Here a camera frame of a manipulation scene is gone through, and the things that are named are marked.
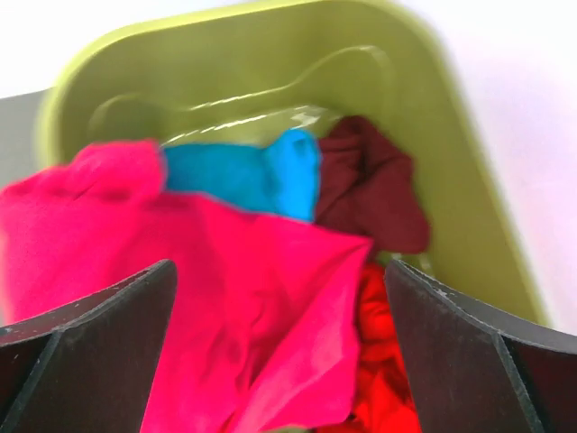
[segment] dark red fabric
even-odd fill
[[[408,155],[360,116],[344,117],[319,146],[317,224],[371,237],[373,252],[427,248],[429,224],[413,193]]]
[[[357,326],[362,346],[353,413],[317,433],[420,433],[378,264],[362,270]]]

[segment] green bin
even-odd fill
[[[416,160],[440,281],[546,324],[541,300],[429,31],[383,0],[265,0],[111,32],[65,68],[41,110],[41,164],[94,141],[270,143],[365,115]]]

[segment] maroon cloth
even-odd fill
[[[413,193],[408,155],[360,116],[344,117],[319,146],[317,224],[371,237],[374,253],[427,248],[429,224]]]

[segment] folded fabric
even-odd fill
[[[413,162],[365,118],[344,117],[319,140],[316,223],[374,240],[374,252],[422,253],[429,224],[413,193]]]
[[[369,263],[362,271],[358,328],[361,358],[353,414],[343,424],[318,433],[419,433],[407,372],[389,311],[383,269]]]
[[[286,131],[271,146],[183,144],[164,149],[173,191],[203,191],[245,210],[312,222],[320,152],[306,131]]]
[[[169,258],[179,285],[143,433],[345,419],[370,242],[166,192],[164,167],[153,142],[92,145],[5,189],[6,317],[39,315]]]

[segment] gray surface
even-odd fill
[[[0,187],[37,170],[32,137],[43,94],[0,99]]]

